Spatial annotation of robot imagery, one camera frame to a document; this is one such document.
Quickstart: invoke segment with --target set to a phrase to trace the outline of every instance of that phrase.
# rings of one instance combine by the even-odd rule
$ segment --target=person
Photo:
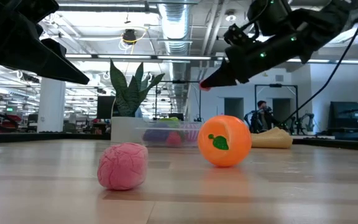
[[[280,122],[277,121],[271,114],[271,109],[267,106],[266,101],[260,100],[257,105],[258,109],[262,109],[259,113],[259,124],[262,124],[262,127],[259,128],[262,128],[263,130],[270,130],[272,128],[272,124],[276,126],[280,124]]]

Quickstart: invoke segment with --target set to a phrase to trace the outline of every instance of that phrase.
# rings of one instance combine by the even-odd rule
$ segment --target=pink ball
[[[122,143],[107,148],[100,157],[98,180],[113,190],[134,188],[146,179],[147,148],[135,143]]]

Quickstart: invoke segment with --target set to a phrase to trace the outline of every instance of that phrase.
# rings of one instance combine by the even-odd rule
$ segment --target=white pillar
[[[37,132],[63,131],[66,83],[42,78]]]

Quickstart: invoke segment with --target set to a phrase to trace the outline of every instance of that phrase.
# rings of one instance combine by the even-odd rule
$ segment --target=orange toy
[[[215,116],[201,127],[198,148],[204,158],[219,167],[240,163],[249,153],[251,134],[240,119],[233,116]]]

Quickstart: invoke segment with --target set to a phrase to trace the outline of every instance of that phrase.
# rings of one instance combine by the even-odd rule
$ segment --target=plastic container
[[[200,122],[149,121],[140,130],[140,140],[148,147],[197,147]]]

